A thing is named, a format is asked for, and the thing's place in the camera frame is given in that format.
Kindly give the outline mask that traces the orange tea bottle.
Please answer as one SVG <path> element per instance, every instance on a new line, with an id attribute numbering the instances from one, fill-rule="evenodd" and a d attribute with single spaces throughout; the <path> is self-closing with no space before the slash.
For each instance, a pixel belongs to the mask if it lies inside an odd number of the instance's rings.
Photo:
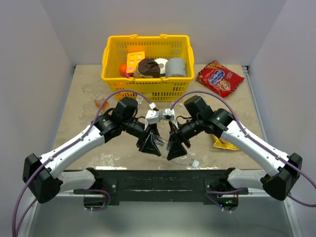
<path id="1" fill-rule="evenodd" d="M 105 98 L 101 94 L 95 95 L 94 104 L 97 108 L 101 108 L 102 111 L 105 111 L 109 105 L 109 103 L 105 101 Z"/>

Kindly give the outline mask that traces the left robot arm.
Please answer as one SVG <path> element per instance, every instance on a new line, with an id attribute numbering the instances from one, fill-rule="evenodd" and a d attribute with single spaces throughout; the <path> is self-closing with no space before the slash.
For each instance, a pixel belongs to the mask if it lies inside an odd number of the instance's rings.
<path id="1" fill-rule="evenodd" d="M 66 171 L 66 168 L 89 151 L 120 136 L 123 131 L 138 139 L 136 146 L 140 152 L 160 156 L 153 136 L 158 135 L 161 113 L 150 104 L 145 122 L 140 122 L 136 118 L 137 112 L 137 101 L 124 97 L 65 144 L 39 157 L 35 154 L 26 157 L 23 181 L 36 200 L 46 203 L 60 192 L 70 190 L 88 190 L 92 194 L 104 190 L 103 177 L 95 169 Z"/>

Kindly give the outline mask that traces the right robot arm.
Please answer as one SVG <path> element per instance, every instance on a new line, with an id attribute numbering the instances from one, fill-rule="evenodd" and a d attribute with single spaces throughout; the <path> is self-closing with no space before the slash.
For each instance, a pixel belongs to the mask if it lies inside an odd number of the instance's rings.
<path id="1" fill-rule="evenodd" d="M 168 120 L 170 136 L 167 145 L 167 159 L 185 156 L 191 146 L 190 139 L 201 132 L 215 135 L 239 148 L 260 166 L 260 170 L 229 168 L 214 181 L 210 193 L 231 194 L 239 189 L 260 189 L 277 200 L 285 200 L 300 177 L 298 169 L 302 158 L 293 153 L 288 155 L 246 129 L 235 116 L 225 109 L 213 111 L 200 96 L 185 101 L 184 106 L 191 119 L 179 125 L 173 109 L 162 112 L 163 120 Z"/>

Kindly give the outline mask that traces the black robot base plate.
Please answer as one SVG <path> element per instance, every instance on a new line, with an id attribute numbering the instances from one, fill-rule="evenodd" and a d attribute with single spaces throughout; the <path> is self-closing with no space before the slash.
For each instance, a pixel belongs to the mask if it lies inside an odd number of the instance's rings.
<path id="1" fill-rule="evenodd" d="M 245 195 L 247 189 L 233 188 L 227 170 L 96 170 L 97 183 L 88 190 L 75 190 L 86 195 L 84 205 L 99 207 L 105 198 L 110 205 L 132 202 L 202 202 L 232 210 L 238 205 L 234 194 Z M 223 198 L 227 193 L 231 198 Z"/>

